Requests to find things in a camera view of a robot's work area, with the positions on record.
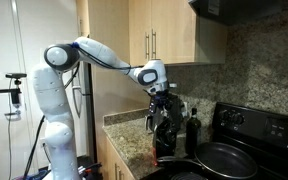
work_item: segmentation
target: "cabinet handle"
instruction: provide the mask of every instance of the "cabinet handle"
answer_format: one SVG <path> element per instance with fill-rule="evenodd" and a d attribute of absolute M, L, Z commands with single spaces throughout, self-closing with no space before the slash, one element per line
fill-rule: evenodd
<path fill-rule="evenodd" d="M 118 180 L 122 180 L 122 171 L 118 170 Z"/>
<path fill-rule="evenodd" d="M 150 58 L 150 35 L 145 32 L 145 59 Z"/>
<path fill-rule="evenodd" d="M 152 29 L 152 59 L 156 59 L 156 32 Z"/>
<path fill-rule="evenodd" d="M 117 179 L 117 168 L 118 168 L 118 166 L 117 166 L 117 164 L 115 163 L 115 180 L 118 180 L 118 179 Z"/>

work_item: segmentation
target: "oven knob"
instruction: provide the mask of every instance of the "oven knob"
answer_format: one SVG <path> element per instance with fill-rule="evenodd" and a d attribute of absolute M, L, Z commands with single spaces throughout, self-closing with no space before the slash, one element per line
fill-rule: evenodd
<path fill-rule="evenodd" d="M 229 118 L 229 113 L 227 110 L 221 111 L 219 115 L 220 115 L 220 120 L 222 121 L 227 121 Z"/>
<path fill-rule="evenodd" d="M 242 114 L 240 113 L 237 113 L 237 114 L 234 114 L 233 115 L 233 122 L 234 124 L 237 124 L 237 125 L 241 125 L 243 124 L 245 121 L 244 117 L 242 116 Z"/>

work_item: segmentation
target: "wooden cabinet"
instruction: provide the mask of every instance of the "wooden cabinet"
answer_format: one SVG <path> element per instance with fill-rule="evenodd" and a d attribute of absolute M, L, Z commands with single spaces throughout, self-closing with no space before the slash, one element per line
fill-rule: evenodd
<path fill-rule="evenodd" d="M 129 0 L 130 61 L 223 63 L 227 27 L 199 18 L 187 0 Z"/>
<path fill-rule="evenodd" d="M 90 35 L 88 0 L 76 0 L 79 36 Z"/>
<path fill-rule="evenodd" d="M 151 0 L 129 0 L 130 63 L 151 59 Z"/>
<path fill-rule="evenodd" d="M 134 177 L 125 165 L 111 141 L 107 138 L 107 167 L 109 180 L 133 180 Z"/>

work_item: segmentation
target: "frying pan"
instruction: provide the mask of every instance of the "frying pan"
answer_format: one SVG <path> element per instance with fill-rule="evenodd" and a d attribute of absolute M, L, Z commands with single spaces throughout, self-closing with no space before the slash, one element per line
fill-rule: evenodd
<path fill-rule="evenodd" d="M 207 173 L 224 179 L 248 179 L 257 173 L 257 164 L 244 151 L 218 142 L 202 143 L 195 149 L 195 159 L 164 156 L 157 159 L 159 165 L 173 162 L 196 164 Z"/>

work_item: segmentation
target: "black bottle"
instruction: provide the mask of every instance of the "black bottle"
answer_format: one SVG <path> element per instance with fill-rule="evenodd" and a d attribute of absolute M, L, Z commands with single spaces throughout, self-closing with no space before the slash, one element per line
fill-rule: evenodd
<path fill-rule="evenodd" d="M 194 151 L 201 143 L 201 121 L 197 119 L 197 109 L 192 108 L 191 118 L 186 123 L 185 152 L 194 157 Z"/>

